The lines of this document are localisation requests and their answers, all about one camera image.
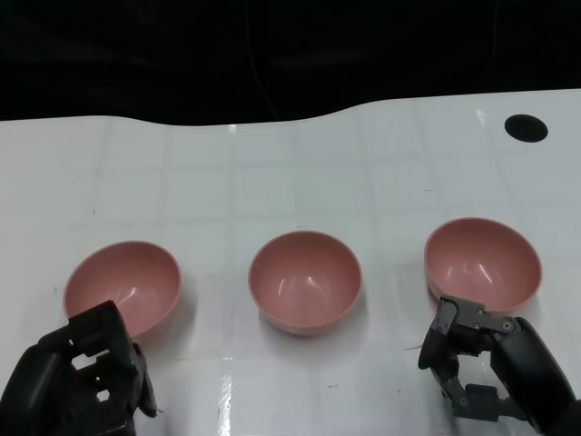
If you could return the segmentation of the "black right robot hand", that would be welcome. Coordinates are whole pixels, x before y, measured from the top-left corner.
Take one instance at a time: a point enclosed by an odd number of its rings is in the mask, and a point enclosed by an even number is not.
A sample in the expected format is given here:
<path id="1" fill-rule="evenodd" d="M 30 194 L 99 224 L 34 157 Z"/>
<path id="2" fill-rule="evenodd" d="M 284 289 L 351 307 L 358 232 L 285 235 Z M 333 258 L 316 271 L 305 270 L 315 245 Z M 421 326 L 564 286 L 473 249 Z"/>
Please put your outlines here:
<path id="1" fill-rule="evenodd" d="M 461 355 L 489 352 L 490 367 L 505 386 L 461 384 Z M 506 416 L 528 422 L 541 435 L 577 435 L 580 401 L 533 326 L 524 318 L 496 316 L 477 302 L 444 295 L 439 300 L 419 355 L 454 416 L 497 421 Z"/>

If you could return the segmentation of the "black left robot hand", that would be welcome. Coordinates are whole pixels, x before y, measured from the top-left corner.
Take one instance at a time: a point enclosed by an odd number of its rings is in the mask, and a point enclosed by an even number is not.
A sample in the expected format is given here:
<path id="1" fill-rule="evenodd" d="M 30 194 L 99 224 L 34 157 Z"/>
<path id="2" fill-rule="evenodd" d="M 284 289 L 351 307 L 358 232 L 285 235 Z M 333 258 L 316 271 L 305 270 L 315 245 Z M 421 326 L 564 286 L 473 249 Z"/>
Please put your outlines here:
<path id="1" fill-rule="evenodd" d="M 140 346 L 112 301 L 29 347 L 1 398 L 4 435 L 134 435 L 158 408 Z"/>

